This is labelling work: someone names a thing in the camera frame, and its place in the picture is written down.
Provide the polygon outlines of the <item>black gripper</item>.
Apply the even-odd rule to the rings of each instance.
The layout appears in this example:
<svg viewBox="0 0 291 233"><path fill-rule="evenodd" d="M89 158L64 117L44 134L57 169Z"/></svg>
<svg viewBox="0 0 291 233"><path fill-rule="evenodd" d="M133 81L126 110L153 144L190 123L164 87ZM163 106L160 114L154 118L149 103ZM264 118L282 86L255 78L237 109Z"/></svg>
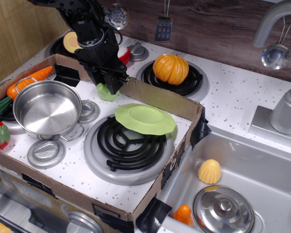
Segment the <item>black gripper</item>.
<svg viewBox="0 0 291 233"><path fill-rule="evenodd" d="M81 44L74 52L92 82L106 84L112 95L129 81L127 67L117 56L119 44L117 40L102 40L94 45Z"/></svg>

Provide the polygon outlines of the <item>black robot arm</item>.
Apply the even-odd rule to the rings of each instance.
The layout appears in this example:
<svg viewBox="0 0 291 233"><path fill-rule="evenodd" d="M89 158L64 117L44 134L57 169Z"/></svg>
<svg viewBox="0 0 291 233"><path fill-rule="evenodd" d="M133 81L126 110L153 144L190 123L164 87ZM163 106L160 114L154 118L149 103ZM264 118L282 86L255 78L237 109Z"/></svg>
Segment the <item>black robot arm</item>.
<svg viewBox="0 0 291 233"><path fill-rule="evenodd" d="M32 0L35 6L55 8L77 35L74 54L95 85L104 84L116 94L129 81L127 67L118 58L116 28L105 22L103 6L96 0Z"/></svg>

